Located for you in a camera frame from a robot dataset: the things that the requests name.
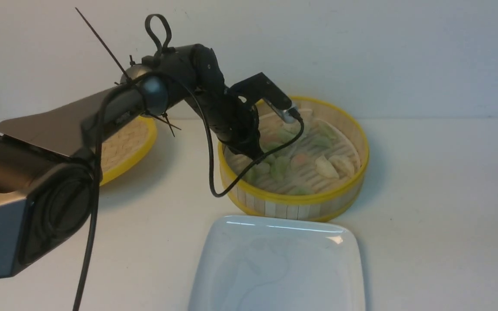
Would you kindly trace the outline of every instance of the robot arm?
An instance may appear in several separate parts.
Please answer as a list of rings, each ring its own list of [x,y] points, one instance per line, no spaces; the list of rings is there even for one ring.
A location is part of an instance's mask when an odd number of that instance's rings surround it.
[[[170,48],[168,42],[157,44],[158,52],[141,63],[131,63],[116,87],[0,122],[0,278],[24,270],[86,222],[90,203],[97,200],[93,149],[101,140],[103,100],[109,102],[102,140],[139,115],[160,116],[185,100],[233,153],[255,162],[265,156],[255,103],[265,100],[285,122],[298,116],[289,97],[263,73],[227,87],[212,49]]]

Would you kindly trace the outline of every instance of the yellow rim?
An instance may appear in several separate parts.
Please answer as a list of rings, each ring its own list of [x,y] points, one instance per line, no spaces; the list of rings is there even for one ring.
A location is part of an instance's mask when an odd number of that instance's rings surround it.
[[[131,169],[134,165],[136,165],[141,159],[143,159],[146,154],[151,150],[151,147],[155,143],[156,136],[157,136],[157,131],[156,131],[156,126],[155,122],[152,118],[144,118],[144,117],[138,117],[142,122],[144,122],[147,126],[148,136],[147,140],[144,142],[142,147],[138,149],[132,156],[128,159],[126,159],[124,162],[122,162],[120,165],[117,165],[116,167],[113,167],[112,169],[109,169],[103,174],[103,179],[101,185],[105,185],[109,181],[112,181],[113,179],[117,178],[118,176],[124,174],[125,171],[128,171]]]
[[[365,142],[365,157],[364,157],[364,161],[363,161],[360,169],[356,172],[356,174],[351,179],[349,179],[349,181],[347,183],[340,186],[339,188],[336,188],[336,189],[333,189],[331,191],[327,191],[324,193],[318,193],[318,194],[312,194],[312,195],[293,196],[293,195],[269,193],[269,192],[266,192],[262,189],[258,189],[255,186],[249,185],[243,179],[237,183],[238,187],[243,189],[243,191],[245,191],[246,193],[249,193],[255,197],[260,197],[260,198],[265,199],[267,201],[288,204],[288,205],[317,204],[317,203],[321,203],[321,202],[333,199],[334,197],[339,197],[340,195],[343,195],[344,193],[349,191],[352,187],[354,187],[354,185],[357,184],[361,179],[363,179],[364,172],[366,171],[366,167],[368,166],[368,158],[370,157],[370,151],[368,150],[368,140],[366,138],[366,135],[364,134],[364,131],[362,130],[360,124],[358,124],[358,122],[356,122],[356,120],[350,114],[348,114],[344,110],[342,110],[342,109],[340,109],[340,108],[338,108],[338,107],[336,107],[328,102],[317,100],[317,99],[310,98],[310,97],[304,97],[304,96],[292,96],[290,98],[292,100],[296,100],[296,101],[312,101],[312,102],[315,102],[317,104],[328,106],[334,110],[337,110],[341,114],[343,114],[345,117],[347,117],[349,120],[351,120],[351,122],[353,122],[356,125],[358,131],[360,132],[360,134],[362,136],[362,139]],[[263,103],[264,103],[263,101],[259,101],[257,103],[257,105],[262,105]],[[229,179],[233,181],[233,179],[235,179],[237,177],[237,175],[236,175],[236,173],[234,173],[232,171],[230,166],[227,164],[226,158],[224,157],[223,144],[220,142],[218,144],[218,156],[219,156],[220,166],[224,168],[224,171],[226,172]]]
[[[326,222],[326,221],[330,221],[330,220],[338,217],[339,215],[341,215],[344,212],[346,212],[353,205],[354,201],[356,201],[356,199],[358,198],[358,195],[360,194],[361,189],[362,189],[362,185],[358,189],[357,193],[354,195],[354,198],[352,198],[347,204],[345,204],[345,206],[343,206],[342,208],[336,210],[335,212],[333,212],[333,213],[331,213],[329,215],[318,217],[318,218],[300,219],[300,220],[316,221],[316,222]],[[266,217],[265,215],[259,214],[259,213],[257,213],[257,211],[252,210],[252,209],[246,207],[245,205],[243,205],[241,202],[239,202],[239,200],[237,199],[237,197],[235,197],[235,195],[232,192],[228,193],[228,197],[230,197],[230,200],[232,201],[232,203],[235,206],[237,206],[237,208],[239,208],[245,214],[251,215],[251,216]]]

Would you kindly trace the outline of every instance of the dumpling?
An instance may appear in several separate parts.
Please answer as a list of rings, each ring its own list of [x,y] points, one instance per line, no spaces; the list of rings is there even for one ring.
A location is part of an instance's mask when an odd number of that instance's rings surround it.
[[[332,155],[328,161],[336,168],[338,171],[344,173],[348,177],[354,176],[354,165],[346,155]]]
[[[270,165],[266,162],[258,163],[254,168],[259,175],[270,173]]]
[[[270,166],[270,176],[272,179],[278,182],[282,182],[285,177],[285,173],[289,167],[289,158],[284,155],[279,156],[274,161],[274,164]]]
[[[316,160],[314,161],[314,165],[316,172],[321,176],[326,178],[339,179],[338,172],[332,166],[330,161],[328,161],[328,159],[324,157],[324,155],[321,155],[320,157],[316,158]]]
[[[350,178],[347,176],[345,176],[343,178],[340,177],[340,179],[337,179],[337,180],[332,179],[332,182],[330,183],[330,185],[326,186],[326,188],[322,189],[322,191],[332,191],[335,189],[339,189],[340,187],[345,185],[347,183],[347,181],[349,181],[349,179]]]
[[[269,152],[269,151],[270,151],[270,150],[272,150],[272,149],[275,149],[275,148],[280,147],[281,145],[282,145],[282,144],[281,144],[281,143],[279,143],[279,142],[269,142],[269,143],[267,143],[267,144],[263,144],[263,145],[261,146],[261,149],[262,149],[262,151],[263,151],[263,152],[267,153],[267,152]],[[281,150],[279,150],[279,151],[274,152],[274,154],[276,154],[276,153],[284,153],[284,152],[285,152],[285,148],[284,148],[284,149],[281,149]]]
[[[278,138],[282,140],[283,143],[287,143],[290,140],[292,140],[297,134],[292,134],[291,132],[288,132],[285,128],[280,128],[278,130]]]
[[[255,171],[255,168],[250,168],[243,177],[248,184],[253,185],[257,180],[257,172]]]
[[[312,146],[324,147],[324,148],[332,148],[334,144],[327,136],[315,136],[313,140],[310,141]]]
[[[330,138],[331,140],[337,140],[339,137],[332,126],[328,122],[323,120],[318,121],[318,131],[320,132],[320,134]]]
[[[305,138],[306,135],[308,134],[309,130],[310,130],[310,121],[307,121],[303,118],[303,124],[305,125],[304,129],[303,129],[303,134],[301,135],[301,138]],[[301,130],[301,124],[298,122],[298,121],[295,121],[293,123],[284,123],[282,125],[282,128],[284,130],[287,130],[289,133],[291,134],[294,134],[294,135],[297,135],[299,134],[299,131]]]
[[[307,161],[309,161],[309,156],[306,153],[298,153],[291,159],[291,168],[298,169],[302,167]]]
[[[263,160],[263,162],[268,163],[269,165],[273,165],[275,161],[276,161],[276,156],[273,154],[269,155]]]

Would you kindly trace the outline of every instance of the white wall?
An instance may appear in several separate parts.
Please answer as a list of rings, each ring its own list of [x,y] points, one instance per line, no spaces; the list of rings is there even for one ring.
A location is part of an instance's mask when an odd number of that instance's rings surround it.
[[[0,118],[119,79],[74,6],[124,65],[154,52],[144,18],[161,13],[172,45],[215,49],[228,84],[264,71],[358,117],[498,116],[498,0],[0,0]]]

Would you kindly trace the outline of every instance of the black handle loop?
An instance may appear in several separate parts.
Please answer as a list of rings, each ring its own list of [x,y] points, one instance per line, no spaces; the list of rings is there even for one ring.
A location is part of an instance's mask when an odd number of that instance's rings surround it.
[[[164,40],[163,45],[160,43],[159,38],[155,35],[155,33],[151,29],[151,19],[153,19],[153,17],[155,16],[160,19],[160,21],[163,24],[164,30],[166,31],[166,39]],[[163,52],[166,52],[166,50],[168,49],[168,44],[172,40],[172,30],[170,30],[170,25],[168,24],[166,18],[164,18],[164,16],[162,16],[161,14],[150,14],[146,18],[145,28],[147,34],[151,37],[151,39],[156,45],[156,56],[160,56]]]

